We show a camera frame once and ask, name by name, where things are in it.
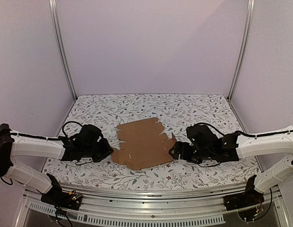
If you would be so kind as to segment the brown cardboard box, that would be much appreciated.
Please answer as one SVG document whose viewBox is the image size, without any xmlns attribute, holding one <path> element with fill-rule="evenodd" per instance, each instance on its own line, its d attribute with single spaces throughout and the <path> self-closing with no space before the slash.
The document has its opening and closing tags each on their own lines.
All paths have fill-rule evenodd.
<svg viewBox="0 0 293 227">
<path fill-rule="evenodd" d="M 120 124 L 117 129 L 120 149 L 114 149 L 113 162 L 141 170 L 173 161 L 169 150 L 177 140 L 163 132 L 157 117 Z"/>
</svg>

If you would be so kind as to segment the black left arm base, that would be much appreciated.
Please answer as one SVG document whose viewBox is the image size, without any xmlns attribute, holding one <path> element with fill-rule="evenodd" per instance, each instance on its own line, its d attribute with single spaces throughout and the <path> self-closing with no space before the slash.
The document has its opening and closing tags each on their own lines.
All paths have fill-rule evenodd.
<svg viewBox="0 0 293 227">
<path fill-rule="evenodd" d="M 43 193 L 41 202 L 54 205 L 60 208 L 79 210 L 83 195 L 75 190 L 63 192 L 52 188 L 49 192 Z"/>
</svg>

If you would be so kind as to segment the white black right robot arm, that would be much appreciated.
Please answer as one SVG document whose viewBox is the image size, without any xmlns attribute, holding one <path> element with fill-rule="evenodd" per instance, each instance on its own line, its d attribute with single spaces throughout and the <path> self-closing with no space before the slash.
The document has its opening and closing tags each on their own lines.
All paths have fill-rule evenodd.
<svg viewBox="0 0 293 227">
<path fill-rule="evenodd" d="M 197 123 L 186 129 L 189 142 L 177 141 L 169 150 L 173 159 L 195 164 L 203 161 L 225 163 L 248 157 L 284 153 L 285 156 L 268 170 L 248 179 L 240 195 L 243 206 L 250 206 L 272 186 L 293 175 L 293 125 L 277 131 L 247 134 L 235 131 L 218 137 L 208 123 Z"/>
</svg>

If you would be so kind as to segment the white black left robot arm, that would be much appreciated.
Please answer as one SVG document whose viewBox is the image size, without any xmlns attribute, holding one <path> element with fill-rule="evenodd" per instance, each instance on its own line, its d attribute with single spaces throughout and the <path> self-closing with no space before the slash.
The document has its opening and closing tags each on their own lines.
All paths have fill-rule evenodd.
<svg viewBox="0 0 293 227">
<path fill-rule="evenodd" d="M 43 137 L 13 131 L 8 124 L 0 125 L 0 177 L 9 178 L 32 187 L 54 205 L 62 205 L 65 195 L 57 180 L 30 166 L 17 162 L 15 157 L 46 157 L 60 161 L 80 161 L 91 158 L 100 162 L 113 153 L 102 131 L 94 125 L 82 125 L 79 133 L 68 137 Z"/>
</svg>

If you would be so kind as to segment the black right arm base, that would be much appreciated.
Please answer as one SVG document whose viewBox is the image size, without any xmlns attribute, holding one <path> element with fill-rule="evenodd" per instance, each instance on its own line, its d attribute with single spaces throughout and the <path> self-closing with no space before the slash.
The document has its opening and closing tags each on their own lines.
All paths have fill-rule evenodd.
<svg viewBox="0 0 293 227">
<path fill-rule="evenodd" d="M 264 202 L 264 196 L 258 192 L 241 192 L 223 197 L 223 204 L 227 211 L 237 210 Z"/>
</svg>

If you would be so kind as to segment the floral patterned table mat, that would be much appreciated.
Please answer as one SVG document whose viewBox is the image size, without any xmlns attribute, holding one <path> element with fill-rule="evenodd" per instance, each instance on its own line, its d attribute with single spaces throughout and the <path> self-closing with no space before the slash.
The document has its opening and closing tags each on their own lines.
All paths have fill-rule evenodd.
<svg viewBox="0 0 293 227">
<path fill-rule="evenodd" d="M 217 135 L 231 133 L 240 125 L 221 95 L 85 95 L 78 97 L 70 111 L 65 127 L 69 135 L 80 130 L 82 124 L 99 127 L 109 144 L 119 146 L 117 126 L 122 123 L 156 117 L 168 136 L 187 141 L 186 128 L 205 122 L 217 129 Z M 131 170 L 114 163 L 110 157 L 99 163 L 87 159 L 79 165 L 47 159 L 43 171 L 64 184 L 120 190 L 185 190 L 244 183 L 259 171 L 255 158 L 215 166 L 182 160 Z"/>
</svg>

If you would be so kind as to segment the aluminium front rail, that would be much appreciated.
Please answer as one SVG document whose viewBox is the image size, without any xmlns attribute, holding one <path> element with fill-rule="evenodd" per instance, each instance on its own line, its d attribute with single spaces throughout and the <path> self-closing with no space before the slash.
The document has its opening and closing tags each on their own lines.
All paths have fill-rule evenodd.
<svg viewBox="0 0 293 227">
<path fill-rule="evenodd" d="M 264 210 L 255 221 L 241 219 L 252 208 L 227 210 L 223 198 L 243 192 L 245 185 L 232 184 L 201 189 L 136 191 L 63 184 L 64 191 L 77 190 L 83 199 L 78 210 L 55 215 L 55 208 L 41 202 L 27 188 L 16 220 L 18 227 L 291 227 L 283 197 L 277 186 L 264 195 Z"/>
</svg>

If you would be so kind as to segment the left aluminium frame post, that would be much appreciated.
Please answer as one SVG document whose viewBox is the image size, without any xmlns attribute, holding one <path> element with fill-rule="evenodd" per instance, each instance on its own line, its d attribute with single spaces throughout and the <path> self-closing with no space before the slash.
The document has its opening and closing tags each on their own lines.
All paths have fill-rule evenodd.
<svg viewBox="0 0 293 227">
<path fill-rule="evenodd" d="M 71 97 L 74 101 L 76 101 L 78 99 L 78 96 L 76 93 L 75 85 L 73 83 L 71 71 L 69 68 L 69 64 L 68 64 L 64 44 L 63 44 L 63 38 L 62 38 L 61 27 L 59 23 L 58 8 L 57 8 L 56 0 L 49 0 L 49 9 L 51 13 L 53 31 L 54 31 L 55 39 L 57 42 L 57 48 L 58 48 L 59 56 L 61 59 L 62 69 L 66 78 L 67 86 L 69 88 Z"/>
</svg>

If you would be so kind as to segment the aluminium frame post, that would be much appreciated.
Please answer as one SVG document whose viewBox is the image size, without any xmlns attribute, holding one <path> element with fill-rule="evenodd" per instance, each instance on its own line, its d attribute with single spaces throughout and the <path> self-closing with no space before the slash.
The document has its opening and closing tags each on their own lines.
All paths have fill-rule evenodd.
<svg viewBox="0 0 293 227">
<path fill-rule="evenodd" d="M 69 64 L 68 64 L 64 44 L 63 44 L 63 38 L 62 38 L 61 27 L 59 23 L 58 8 L 57 8 L 56 0 L 49 0 L 49 9 L 51 13 L 53 31 L 54 31 L 55 39 L 57 42 L 57 48 L 58 48 L 59 56 L 61 59 L 62 69 L 66 78 L 67 86 L 69 88 L 71 97 L 74 101 L 76 101 L 78 99 L 78 96 L 76 93 L 75 85 L 73 83 L 71 71 L 69 68 Z"/>
<path fill-rule="evenodd" d="M 229 102 L 231 102 L 234 97 L 235 90 L 236 90 L 237 83 L 240 76 L 240 72 L 244 63 L 244 57 L 247 50 L 249 35 L 251 31 L 251 26 L 252 26 L 254 8 L 255 8 L 255 0 L 248 0 L 247 13 L 246 13 L 245 24 L 243 29 L 243 36 L 242 36 L 241 45 L 240 45 L 240 51 L 238 54 L 235 71 L 231 81 L 231 86 L 227 95 L 227 100 Z"/>
</svg>

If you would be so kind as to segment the right aluminium frame post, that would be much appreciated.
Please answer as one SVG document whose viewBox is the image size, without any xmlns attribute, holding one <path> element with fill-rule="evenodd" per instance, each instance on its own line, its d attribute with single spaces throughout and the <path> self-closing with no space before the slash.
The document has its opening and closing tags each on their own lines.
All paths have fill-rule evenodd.
<svg viewBox="0 0 293 227">
<path fill-rule="evenodd" d="M 243 29 L 243 36 L 242 36 L 241 45 L 240 45 L 240 51 L 238 54 L 235 71 L 231 81 L 231 86 L 227 95 L 227 100 L 229 102 L 231 102 L 234 97 L 235 90 L 236 90 L 237 83 L 240 76 L 240 72 L 244 63 L 244 57 L 247 50 L 249 35 L 251 31 L 251 26 L 252 26 L 254 8 L 255 8 L 255 0 L 248 0 L 247 13 L 246 13 L 245 24 Z"/>
</svg>

